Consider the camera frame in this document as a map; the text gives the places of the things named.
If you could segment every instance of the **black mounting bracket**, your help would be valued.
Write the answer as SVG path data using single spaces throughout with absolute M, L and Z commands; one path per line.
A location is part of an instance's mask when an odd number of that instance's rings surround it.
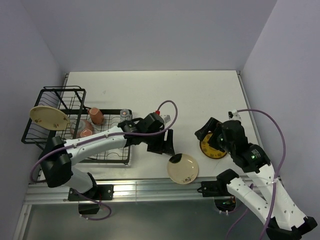
M 225 191 L 219 181 L 202 181 L 201 187 L 197 189 L 202 197 L 225 197 L 232 196 L 228 191 Z
M 96 194 L 91 198 L 96 201 L 102 200 L 112 200 L 114 196 L 114 186 L 112 184 L 99 184 L 97 185 Z M 68 201 L 79 202 L 86 201 L 81 196 L 73 191 L 72 188 L 69 189 Z

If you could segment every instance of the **yellow plate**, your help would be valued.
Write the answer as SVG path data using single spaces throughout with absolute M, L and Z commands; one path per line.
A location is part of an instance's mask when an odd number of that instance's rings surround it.
M 208 158 L 221 159 L 225 155 L 227 155 L 227 152 L 222 152 L 213 147 L 210 147 L 208 144 L 208 141 L 211 138 L 211 136 L 212 136 L 212 132 L 208 133 L 203 139 L 203 141 L 200 141 L 200 149 L 204 153 L 204 155 L 206 155 Z
M 35 106 L 30 110 L 30 118 L 40 127 L 48 130 L 66 130 L 70 119 L 59 109 L 51 106 Z

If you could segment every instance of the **cream plate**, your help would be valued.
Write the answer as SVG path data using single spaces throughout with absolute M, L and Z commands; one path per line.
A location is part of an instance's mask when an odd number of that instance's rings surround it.
M 35 106 L 30 110 L 30 118 L 40 127 L 48 130 L 66 130 L 70 119 L 59 109 L 51 106 Z
M 177 184 L 191 183 L 199 172 L 197 161 L 192 156 L 182 153 L 172 156 L 166 169 L 171 180 Z

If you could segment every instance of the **plate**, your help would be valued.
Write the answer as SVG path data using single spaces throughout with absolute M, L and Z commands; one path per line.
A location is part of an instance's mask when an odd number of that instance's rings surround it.
M 200 141 L 200 149 L 203 152 L 204 155 L 206 155 L 208 158 L 211 159 L 222 159 L 225 155 L 227 155 L 227 152 L 219 151 L 213 147 L 209 146 L 209 139 L 212 136 L 212 132 L 208 133 L 203 141 Z
M 48 130 L 66 130 L 70 119 L 59 109 L 51 106 L 35 106 L 30 110 L 30 118 L 40 127 Z
M 199 172 L 197 161 L 192 156 L 183 153 L 172 156 L 166 169 L 171 180 L 177 184 L 193 182 Z

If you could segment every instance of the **dish rack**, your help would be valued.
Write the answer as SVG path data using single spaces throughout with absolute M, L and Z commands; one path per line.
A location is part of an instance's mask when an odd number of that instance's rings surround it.
M 76 123 L 69 124 L 65 130 L 56 131 L 45 129 L 29 119 L 21 141 L 24 144 L 34 144 L 41 150 L 44 150 L 48 139 L 55 136 L 60 136 L 63 140 L 75 139 L 77 137 L 80 120 L 89 121 L 94 128 L 94 133 L 106 131 L 117 126 L 121 121 L 121 109 L 100 109 L 104 115 L 104 122 L 101 126 L 93 124 L 87 112 L 90 107 L 85 106 L 85 98 L 86 90 L 80 86 L 45 86 L 40 91 L 34 106 L 57 108 L 69 117 L 71 123 Z M 81 163 L 127 165 L 129 160 L 130 146 L 101 152 L 84 159 Z

